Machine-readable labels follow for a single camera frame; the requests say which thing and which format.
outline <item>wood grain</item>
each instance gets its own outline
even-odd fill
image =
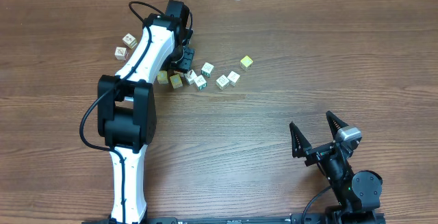
[[[141,36],[129,1],[0,0],[0,223],[110,213],[110,157],[82,145],[78,127],[100,76],[123,65],[114,47]],[[150,216],[301,212],[327,182],[292,158],[288,124],[321,145],[332,110],[363,132],[350,163],[383,177],[388,223],[438,222],[438,0],[182,1],[194,15],[193,68],[216,70],[202,92],[154,86]],[[214,81],[229,71],[241,80],[220,91]],[[95,113],[86,136],[103,143]],[[311,211],[330,204],[332,193]]]

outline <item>wooden tabletop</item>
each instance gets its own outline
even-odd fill
[[[129,1],[0,0],[0,223],[111,212],[110,155],[83,145],[78,127],[100,76],[124,64],[122,37],[141,37]],[[302,212],[328,182],[292,158],[288,125],[321,145],[331,110],[363,132],[349,162],[383,177],[387,222],[438,222],[438,0],[180,1],[194,15],[193,69],[215,71],[200,92],[154,85],[149,216]],[[241,79],[221,91],[215,80],[230,71]],[[96,112],[86,136],[103,144]],[[311,212],[334,204],[327,193]]]

